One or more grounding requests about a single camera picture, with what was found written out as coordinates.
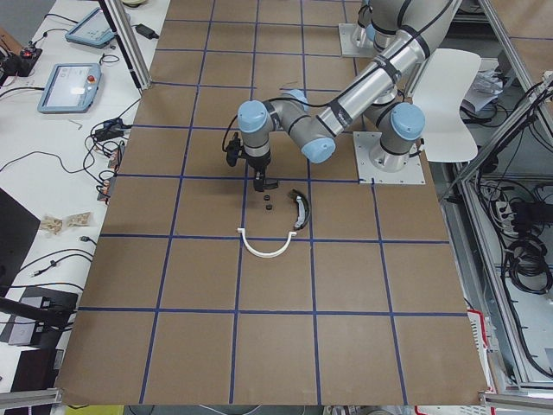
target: light blue cap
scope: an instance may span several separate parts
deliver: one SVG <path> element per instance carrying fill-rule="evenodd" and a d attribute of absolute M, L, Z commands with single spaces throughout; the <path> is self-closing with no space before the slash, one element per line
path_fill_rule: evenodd
<path fill-rule="evenodd" d="M 412 104 L 402 102 L 391 111 L 391 126 L 403 139 L 414 141 L 421 136 L 425 118 L 423 111 Z"/>
<path fill-rule="evenodd" d="M 326 161 L 336 150 L 336 143 L 330 137 L 316 138 L 302 147 L 302 153 L 311 163 Z"/>
<path fill-rule="evenodd" d="M 308 99 L 305 98 L 305 95 L 303 95 L 303 92 L 300 91 L 299 89 L 290 89 L 289 91 L 286 91 L 284 92 L 288 95 L 291 95 L 293 96 L 294 98 L 296 99 L 299 99 L 301 102 L 308 102 Z M 307 111 L 308 110 L 308 106 L 307 105 L 303 105 L 303 110 L 304 111 Z"/>
<path fill-rule="evenodd" d="M 371 42 L 374 42 L 374 37 L 377 35 L 377 31 L 372 26 L 372 23 L 365 28 L 366 37 L 369 38 Z"/>
<path fill-rule="evenodd" d="M 238 127 L 242 132 L 256 132 L 267 121 L 267 109 L 260 101 L 245 101 L 238 109 Z"/>

